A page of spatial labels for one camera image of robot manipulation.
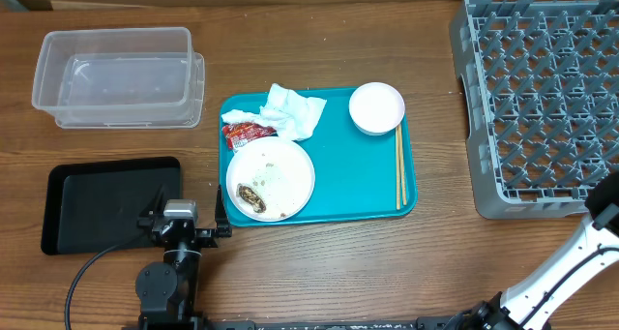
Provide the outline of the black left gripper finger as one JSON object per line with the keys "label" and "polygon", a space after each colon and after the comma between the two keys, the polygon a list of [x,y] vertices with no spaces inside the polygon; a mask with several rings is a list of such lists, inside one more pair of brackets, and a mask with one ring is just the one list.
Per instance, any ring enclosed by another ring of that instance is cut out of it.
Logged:
{"label": "black left gripper finger", "polygon": [[160,185],[155,196],[150,200],[145,208],[147,218],[158,217],[162,214],[166,205],[166,186]]}
{"label": "black left gripper finger", "polygon": [[231,225],[224,208],[221,185],[218,185],[217,200],[215,206],[215,222],[218,232],[217,235],[219,237],[231,236]]}

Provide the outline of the white bowl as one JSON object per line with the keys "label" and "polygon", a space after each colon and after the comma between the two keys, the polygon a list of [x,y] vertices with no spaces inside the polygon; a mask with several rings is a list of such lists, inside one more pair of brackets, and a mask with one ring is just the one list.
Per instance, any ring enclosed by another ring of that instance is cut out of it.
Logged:
{"label": "white bowl", "polygon": [[369,82],[354,90],[348,109],[353,123],[362,133],[384,135],[403,120],[405,102],[393,86]]}

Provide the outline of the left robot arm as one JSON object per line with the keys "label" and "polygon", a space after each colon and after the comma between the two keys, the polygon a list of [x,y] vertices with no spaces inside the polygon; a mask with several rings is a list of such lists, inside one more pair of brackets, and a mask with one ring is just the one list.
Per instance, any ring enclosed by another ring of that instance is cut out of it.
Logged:
{"label": "left robot arm", "polygon": [[170,199],[159,188],[139,214],[137,226],[154,246],[163,249],[161,262],[145,266],[136,277],[140,300],[140,329],[210,329],[206,317],[194,309],[201,251],[216,248],[232,235],[222,192],[217,193],[214,228],[199,228],[197,204],[192,199]]}

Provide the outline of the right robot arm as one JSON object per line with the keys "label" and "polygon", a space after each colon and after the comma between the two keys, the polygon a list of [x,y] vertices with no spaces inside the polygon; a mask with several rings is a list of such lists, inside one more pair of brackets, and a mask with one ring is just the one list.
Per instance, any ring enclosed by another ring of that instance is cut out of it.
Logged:
{"label": "right robot arm", "polygon": [[526,279],[469,311],[447,329],[547,329],[550,316],[575,292],[618,261],[618,174],[607,175],[585,200],[588,213],[573,236]]}

